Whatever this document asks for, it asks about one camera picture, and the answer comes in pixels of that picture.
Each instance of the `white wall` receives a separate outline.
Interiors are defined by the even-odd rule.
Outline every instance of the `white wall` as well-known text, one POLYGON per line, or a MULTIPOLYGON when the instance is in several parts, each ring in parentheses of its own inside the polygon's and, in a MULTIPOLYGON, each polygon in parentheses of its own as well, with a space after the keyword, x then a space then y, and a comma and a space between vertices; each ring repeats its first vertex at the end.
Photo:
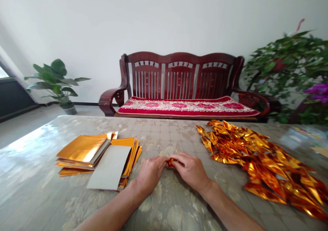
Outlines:
MULTIPOLYGON (((75 88, 73 101, 98 102, 119 86, 123 53, 225 52, 247 59, 295 31, 302 18, 301 30, 328 39, 327 11, 328 0, 0 0, 0 36, 9 35, 0 46, 10 49, 23 75, 34 72, 33 63, 61 58, 68 77, 92 78, 75 88)), ((33 95, 44 103, 39 92, 33 95)))

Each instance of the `person's left hand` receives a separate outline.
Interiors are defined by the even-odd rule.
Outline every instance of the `person's left hand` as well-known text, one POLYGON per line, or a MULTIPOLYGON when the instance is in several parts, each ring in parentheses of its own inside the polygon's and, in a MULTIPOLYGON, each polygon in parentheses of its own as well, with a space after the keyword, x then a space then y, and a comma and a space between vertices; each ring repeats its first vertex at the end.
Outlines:
POLYGON ((157 156, 143 162, 140 173, 135 180, 138 190, 146 196, 153 192, 161 178, 168 159, 164 156, 157 156))

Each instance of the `purple flower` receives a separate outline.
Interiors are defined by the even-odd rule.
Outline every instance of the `purple flower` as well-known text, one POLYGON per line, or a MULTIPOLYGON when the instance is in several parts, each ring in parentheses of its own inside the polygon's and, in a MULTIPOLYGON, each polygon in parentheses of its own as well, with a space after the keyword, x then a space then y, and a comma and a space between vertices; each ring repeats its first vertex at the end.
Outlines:
POLYGON ((328 103, 328 83, 318 83, 312 88, 304 91, 307 94, 311 94, 311 98, 319 101, 323 104, 328 103))

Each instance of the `window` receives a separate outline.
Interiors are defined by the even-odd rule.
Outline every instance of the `window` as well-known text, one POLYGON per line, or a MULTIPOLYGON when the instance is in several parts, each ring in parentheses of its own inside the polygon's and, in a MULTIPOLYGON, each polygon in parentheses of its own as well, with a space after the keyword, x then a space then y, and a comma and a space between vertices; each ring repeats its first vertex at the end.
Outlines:
POLYGON ((6 78, 6 77, 9 77, 9 75, 0 66, 0 78, 6 78))

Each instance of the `sofa armrest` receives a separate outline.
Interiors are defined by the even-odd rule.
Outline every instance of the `sofa armrest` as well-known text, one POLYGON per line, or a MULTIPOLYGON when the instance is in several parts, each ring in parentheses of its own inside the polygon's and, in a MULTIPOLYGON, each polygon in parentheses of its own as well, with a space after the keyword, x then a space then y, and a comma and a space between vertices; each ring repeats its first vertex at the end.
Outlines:
POLYGON ((127 85, 109 89, 100 96, 98 104, 100 109, 105 113, 105 116, 114 116, 116 112, 113 107, 114 98, 120 107, 124 104, 124 90, 127 90, 127 85))
POLYGON ((263 103, 265 105, 265 109, 264 109, 263 112, 261 112, 259 114, 259 117, 265 117, 265 116, 268 115, 268 113, 273 112, 273 110, 271 109, 270 101, 269 101, 270 96, 268 96, 268 95, 262 95, 262 94, 258 94, 258 93, 247 92, 247 91, 243 91, 241 89, 233 89, 232 92, 253 96, 253 97, 256 97, 259 100, 263 101, 263 103))

